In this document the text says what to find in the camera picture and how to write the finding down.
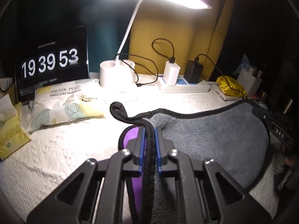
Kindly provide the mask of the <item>person's right hand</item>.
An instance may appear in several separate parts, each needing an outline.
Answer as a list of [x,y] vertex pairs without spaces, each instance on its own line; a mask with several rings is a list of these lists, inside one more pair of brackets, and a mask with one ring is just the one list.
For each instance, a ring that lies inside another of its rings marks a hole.
[[285,158],[285,164],[287,166],[293,166],[296,162],[296,156],[295,155],[292,155],[292,156],[287,156]]

